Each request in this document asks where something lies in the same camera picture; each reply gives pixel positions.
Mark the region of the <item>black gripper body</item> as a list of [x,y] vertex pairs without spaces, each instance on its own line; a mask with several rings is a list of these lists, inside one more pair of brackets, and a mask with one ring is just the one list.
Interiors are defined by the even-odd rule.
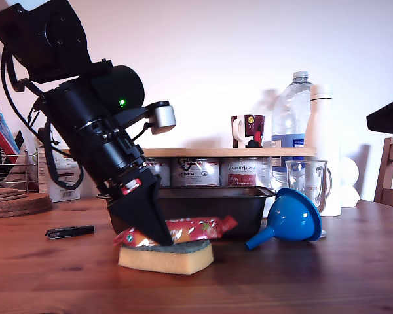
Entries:
[[112,118],[67,121],[67,145],[99,192],[112,201],[153,197],[156,177],[144,166],[142,149]]

